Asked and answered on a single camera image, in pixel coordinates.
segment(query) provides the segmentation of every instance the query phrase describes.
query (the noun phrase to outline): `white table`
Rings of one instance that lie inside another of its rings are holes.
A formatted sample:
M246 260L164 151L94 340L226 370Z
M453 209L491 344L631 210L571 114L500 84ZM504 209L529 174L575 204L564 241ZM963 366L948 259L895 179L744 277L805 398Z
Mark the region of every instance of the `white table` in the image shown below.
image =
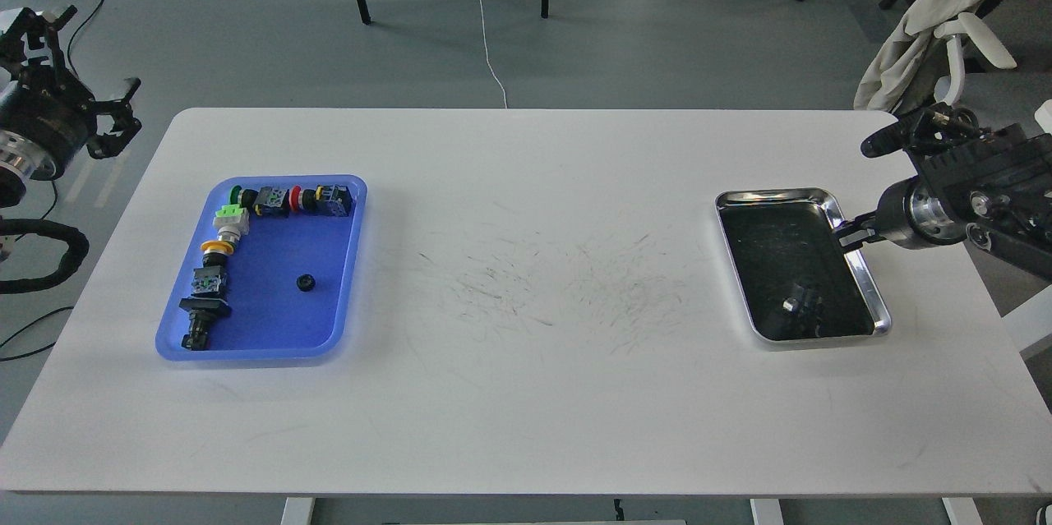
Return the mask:
M26 491L971 496L1052 490L1052 417L962 247L865 253L890 336L749 332L713 211L906 178L876 113L202 109L171 124L0 449ZM166 362L230 176L369 186L328 357Z

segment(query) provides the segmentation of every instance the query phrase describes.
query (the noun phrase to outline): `metal tray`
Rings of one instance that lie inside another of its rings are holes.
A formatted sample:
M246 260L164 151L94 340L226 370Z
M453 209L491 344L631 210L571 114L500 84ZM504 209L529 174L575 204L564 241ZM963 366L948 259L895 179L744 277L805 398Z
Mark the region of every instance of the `metal tray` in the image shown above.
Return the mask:
M724 193L716 213L752 329L768 342L885 335L891 315L844 222L820 188Z

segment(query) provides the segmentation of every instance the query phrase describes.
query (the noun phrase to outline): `electrical component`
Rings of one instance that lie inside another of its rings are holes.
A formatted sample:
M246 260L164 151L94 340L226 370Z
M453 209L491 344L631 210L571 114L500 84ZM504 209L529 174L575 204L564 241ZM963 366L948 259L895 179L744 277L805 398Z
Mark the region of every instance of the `electrical component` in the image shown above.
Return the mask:
M264 185L256 196L252 208L260 217L288 217L288 189Z
M220 241L237 247L241 237L248 234L248 209L241 205L223 205L216 211L211 226L218 229Z
M213 323L230 316L230 306L220 299L188 297L179 301L179 307L190 316L190 329L182 341L182 347L187 350L207 349L208 331Z
M350 190L345 185L320 185L315 191L318 214L347 217L353 210Z
M205 266L194 269L190 296L204 298L226 297L226 269L223 266Z
M315 288L316 284L317 283L315 282L315 278L311 277L311 275L300 275L296 279L296 288L300 289L303 292L307 292L310 289Z

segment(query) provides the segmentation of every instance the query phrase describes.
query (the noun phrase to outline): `concrete floor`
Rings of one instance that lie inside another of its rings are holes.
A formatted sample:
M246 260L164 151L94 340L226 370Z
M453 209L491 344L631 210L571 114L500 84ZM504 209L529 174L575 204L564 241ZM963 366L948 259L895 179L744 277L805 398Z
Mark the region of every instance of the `concrete floor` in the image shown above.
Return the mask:
M72 3L81 9L76 24L97 1L0 0L0 7ZM879 13L875 3L552 0L547 21L538 17L539 0L485 0L485 9L491 61L511 107L845 109L901 15L901 9ZM116 92L122 78L139 76L143 86L135 106L143 130L126 156L105 162L81 157L58 181L59 205L50 217L79 226L92 241L92 253L64 285L0 299L4 334L76 301L181 109L501 106L484 61L478 0L369 0L369 5L376 23L366 27L353 0L106 0L75 46L76 63L100 98ZM296 132L288 129L289 142ZM114 186L108 197L107 184ZM47 185L36 183L19 207L4 213L36 217L49 200ZM27 239L0 276L39 272L56 257L50 245ZM143 263L149 263L147 257ZM19 350L49 342L61 325L61 318L42 324L26 335ZM45 358L0 365L0 437ZM1043 367L1050 365L1048 355L1031 360L1039 383L1049 383ZM0 493L0 523L277 523L282 503L244 496ZM1040 503L1002 499L982 501L980 509L988 525L1028 523ZM624 506L627 519L751 522L743 500L627 499ZM933 499L795 500L783 506L789 524L947 522ZM320 502L315 522L612 519L608 499L361 499Z

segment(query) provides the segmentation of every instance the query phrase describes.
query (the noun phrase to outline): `scratch marks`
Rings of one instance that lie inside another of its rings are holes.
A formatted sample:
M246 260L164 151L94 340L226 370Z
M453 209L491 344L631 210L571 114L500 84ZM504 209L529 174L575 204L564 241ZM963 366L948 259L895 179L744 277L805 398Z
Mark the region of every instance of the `scratch marks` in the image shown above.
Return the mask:
M910 458L909 460L904 461L903 463L896 465L895 468L896 469L905 469L905 468L909 467L910 465L913 465L914 463L916 463L916 461L918 459L920 459L920 456L923 456L924 452L927 451L927 450L928 450L928 442L925 441L924 444L920 445L920 448L917 449L916 455L913 455L913 457Z
M211 385L216 386L216 389L219 389L219 390L225 391L226 393L229 393L230 397L234 398L235 400L237 400L238 402L244 401L244 398L242 398L241 395L238 393L237 391L235 391L235 389L232 387L230 387L229 385L226 385L225 383L216 381L214 379L206 379L206 382L208 382Z
M662 233L480 234L444 251L443 264L417 253L425 261L418 280L430 285L422 295L440 298L437 307L453 320L434 325L474 342L515 346L563 327L581 345L631 355L681 330L705 298L689 288L684 260L661 256L671 245Z
M256 435L252 435L248 439L245 439L245 443L251 443L252 441L256 441L257 439L262 439L264 437L274 437L275 435L285 435L286 432L292 432L294 430L300 430L306 427L307 425L305 424L298 424L296 426L289 426L287 428L279 428L278 430L264 430L263 432L257 432Z
M493 299L504 299L503 297L501 297L501 296L499 296L497 294L491 294L491 292L486 291L484 289L480 289L478 286L469 285L469 284L465 283L464 281L458 280L458 283L461 284L466 289L472 290L472 291L478 292L478 294L482 294L482 295L484 295L486 297L491 297Z

